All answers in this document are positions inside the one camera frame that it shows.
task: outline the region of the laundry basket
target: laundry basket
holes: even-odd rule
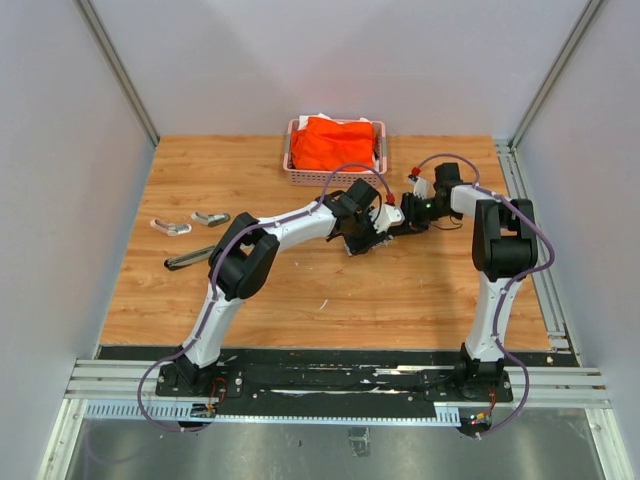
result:
[[[355,122],[357,120],[341,120],[334,119],[336,122]],[[293,158],[291,156],[291,134],[298,129],[299,120],[294,118],[289,122],[289,128],[287,130],[287,139],[285,141],[284,149],[284,162],[283,167],[285,172],[289,175],[289,181],[292,185],[303,186],[322,186],[327,181],[329,174],[324,170],[297,170],[293,166]],[[374,154],[377,160],[377,170],[381,175],[387,172],[388,159],[387,159],[387,136],[384,130],[384,123],[371,122],[375,131],[375,143]],[[378,188],[382,182],[380,178],[373,172],[338,172],[331,179],[331,186],[334,187],[348,187],[357,179],[362,178],[365,182]]]

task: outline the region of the gray wall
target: gray wall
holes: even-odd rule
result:
[[[640,473],[640,3],[609,2],[520,153],[587,365]]]
[[[32,479],[152,148],[70,0],[3,2],[0,62],[0,478]]]
[[[161,134],[299,113],[508,137],[585,0],[94,0]]]

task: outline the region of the gray floor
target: gray floor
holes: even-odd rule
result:
[[[481,441],[453,428],[372,427],[368,456],[354,455],[348,432],[214,424],[171,434],[138,420],[85,421],[67,479],[604,478],[582,410],[524,411]]]

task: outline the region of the wooden tabletop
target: wooden tabletop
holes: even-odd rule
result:
[[[179,344],[204,301],[208,265],[170,272],[167,257],[215,244],[227,225],[208,228],[193,211],[248,211],[273,216],[308,204],[319,187],[289,185],[282,171],[283,137],[163,137],[115,289],[103,344]],[[406,176],[438,152],[465,155],[481,183],[506,193],[490,137],[394,137],[387,174],[397,199]],[[423,175],[433,181],[433,166]],[[463,179],[471,170],[461,166]],[[149,222],[192,223],[167,237]],[[240,309],[225,339],[233,346],[459,348],[469,333],[478,292],[471,260],[473,222],[455,231],[429,229],[349,257],[342,239],[312,240],[278,255],[262,290]],[[450,227],[442,219],[443,227]],[[531,279],[516,298],[506,345],[548,349]]]

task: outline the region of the red cloth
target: red cloth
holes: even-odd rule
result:
[[[338,124],[319,117],[310,117],[304,130],[291,134],[291,155],[298,170],[335,170],[345,163],[374,166],[375,130],[369,122]],[[348,167],[343,172],[366,169]]]

